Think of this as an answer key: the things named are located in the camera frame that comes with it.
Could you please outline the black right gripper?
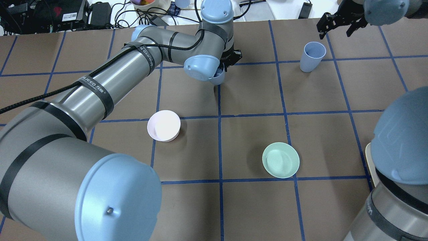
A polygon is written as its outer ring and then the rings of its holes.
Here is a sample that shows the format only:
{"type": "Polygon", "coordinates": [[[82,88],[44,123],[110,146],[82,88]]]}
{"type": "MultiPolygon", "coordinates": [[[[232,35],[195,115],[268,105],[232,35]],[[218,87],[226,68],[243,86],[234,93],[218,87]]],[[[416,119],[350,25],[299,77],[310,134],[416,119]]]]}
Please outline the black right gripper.
{"type": "Polygon", "coordinates": [[[339,26],[349,26],[346,35],[350,37],[356,30],[365,28],[367,25],[362,3],[341,3],[336,13],[325,12],[316,27],[320,39],[323,40],[327,32],[339,26]]]}

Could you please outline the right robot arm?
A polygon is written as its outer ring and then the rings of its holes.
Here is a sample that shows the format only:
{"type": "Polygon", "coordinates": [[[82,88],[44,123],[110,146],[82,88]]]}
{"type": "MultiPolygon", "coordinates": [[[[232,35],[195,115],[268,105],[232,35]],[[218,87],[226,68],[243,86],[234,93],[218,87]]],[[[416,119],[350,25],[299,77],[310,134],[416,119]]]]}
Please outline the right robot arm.
{"type": "MultiPolygon", "coordinates": [[[[339,26],[351,36],[367,24],[426,19],[426,0],[342,0],[336,13],[317,23],[320,39],[339,26]]],[[[409,91],[380,117],[366,147],[378,184],[352,222],[345,241],[426,241],[428,117],[427,86],[409,91]]]]}

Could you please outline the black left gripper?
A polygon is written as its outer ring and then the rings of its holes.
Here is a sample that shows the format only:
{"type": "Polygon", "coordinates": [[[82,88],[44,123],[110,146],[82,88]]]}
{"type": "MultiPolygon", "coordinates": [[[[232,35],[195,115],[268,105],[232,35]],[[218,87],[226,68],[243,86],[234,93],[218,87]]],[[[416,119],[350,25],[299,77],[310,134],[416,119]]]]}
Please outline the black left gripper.
{"type": "Polygon", "coordinates": [[[235,50],[234,43],[226,42],[223,53],[220,57],[219,70],[221,70],[222,72],[227,72],[227,69],[230,66],[234,66],[241,59],[241,50],[235,50]]]}

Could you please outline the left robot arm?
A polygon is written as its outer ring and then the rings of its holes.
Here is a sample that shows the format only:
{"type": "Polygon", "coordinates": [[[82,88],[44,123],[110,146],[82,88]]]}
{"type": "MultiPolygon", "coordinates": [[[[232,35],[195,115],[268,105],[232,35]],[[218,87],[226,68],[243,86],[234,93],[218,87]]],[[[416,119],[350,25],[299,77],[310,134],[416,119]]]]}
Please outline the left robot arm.
{"type": "Polygon", "coordinates": [[[201,3],[194,36],[151,25],[52,101],[1,130],[1,214],[49,241],[148,241],[162,205],[155,170],[87,141],[89,132],[163,61],[220,84],[233,49],[229,0],[201,3]]]}

